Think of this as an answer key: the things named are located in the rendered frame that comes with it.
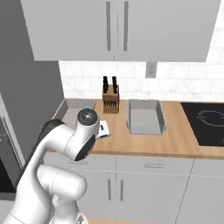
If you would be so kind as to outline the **wooden knife block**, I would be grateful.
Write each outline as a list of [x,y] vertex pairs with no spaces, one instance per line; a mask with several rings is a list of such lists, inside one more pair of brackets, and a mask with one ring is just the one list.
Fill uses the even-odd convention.
[[119,94],[106,93],[102,94],[103,112],[105,114],[118,114],[119,113]]

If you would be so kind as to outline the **grey base cupboard door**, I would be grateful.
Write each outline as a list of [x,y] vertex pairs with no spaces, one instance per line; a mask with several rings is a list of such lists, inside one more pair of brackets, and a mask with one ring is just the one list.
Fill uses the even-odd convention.
[[[87,191],[78,201],[79,209],[90,219],[116,219],[116,175],[112,171],[80,171],[87,180]],[[111,179],[111,196],[108,198],[108,179]]]
[[116,218],[140,224],[175,224],[187,180],[181,175],[118,172]]

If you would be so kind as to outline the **grey base cupboard under hob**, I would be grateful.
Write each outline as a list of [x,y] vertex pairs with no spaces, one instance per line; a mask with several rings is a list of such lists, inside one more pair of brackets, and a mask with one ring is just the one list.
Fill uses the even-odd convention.
[[224,224],[224,160],[194,161],[176,224]]

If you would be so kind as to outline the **grey wall cupboard door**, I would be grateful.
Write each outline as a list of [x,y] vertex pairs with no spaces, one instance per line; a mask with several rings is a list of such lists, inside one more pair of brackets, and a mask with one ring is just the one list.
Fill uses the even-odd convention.
[[[129,1],[128,50],[123,50]],[[221,0],[119,0],[118,61],[204,62]]]
[[[111,50],[106,2],[110,2]],[[35,60],[111,61],[113,0],[21,0]]]

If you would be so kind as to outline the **black hob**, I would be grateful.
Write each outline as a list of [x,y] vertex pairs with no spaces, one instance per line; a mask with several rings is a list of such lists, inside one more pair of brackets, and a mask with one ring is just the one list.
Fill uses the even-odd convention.
[[181,102],[199,146],[224,147],[224,103]]

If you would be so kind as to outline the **grey drawer front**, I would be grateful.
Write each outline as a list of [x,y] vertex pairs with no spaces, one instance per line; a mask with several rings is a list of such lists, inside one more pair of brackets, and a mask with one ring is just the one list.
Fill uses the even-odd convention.
[[58,166],[60,168],[77,172],[77,171],[114,171],[116,169],[116,157],[113,155],[89,154],[86,158],[86,165],[73,165],[68,161],[71,159],[62,156],[59,153],[46,153],[44,162],[46,165]]
[[[165,169],[147,169],[145,164],[161,164]],[[117,156],[116,169],[119,172],[142,172],[156,174],[188,175],[193,165],[190,158]]]

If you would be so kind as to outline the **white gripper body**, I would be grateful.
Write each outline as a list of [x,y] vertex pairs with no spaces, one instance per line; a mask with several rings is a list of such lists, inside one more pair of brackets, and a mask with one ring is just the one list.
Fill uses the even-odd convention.
[[103,136],[110,137],[111,133],[110,133],[109,125],[106,121],[102,122],[102,127],[103,127]]

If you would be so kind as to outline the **grey wall socket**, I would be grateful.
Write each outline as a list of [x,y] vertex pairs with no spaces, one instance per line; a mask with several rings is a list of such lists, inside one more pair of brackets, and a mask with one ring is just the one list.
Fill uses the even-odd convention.
[[145,77],[146,78],[155,78],[157,74],[157,62],[147,62],[145,69]]

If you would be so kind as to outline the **grey fridge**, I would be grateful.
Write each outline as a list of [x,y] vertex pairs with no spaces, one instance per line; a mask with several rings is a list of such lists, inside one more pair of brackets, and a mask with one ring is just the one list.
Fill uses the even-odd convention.
[[[64,101],[57,61],[36,61],[20,0],[0,0],[0,116],[24,164]],[[0,200],[14,200],[21,170],[0,119]]]

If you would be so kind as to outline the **grey tupperware container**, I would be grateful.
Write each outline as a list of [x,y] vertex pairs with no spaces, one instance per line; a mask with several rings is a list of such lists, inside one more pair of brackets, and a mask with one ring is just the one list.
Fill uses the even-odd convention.
[[127,112],[126,123],[130,134],[162,135],[166,130],[159,100],[130,99]]

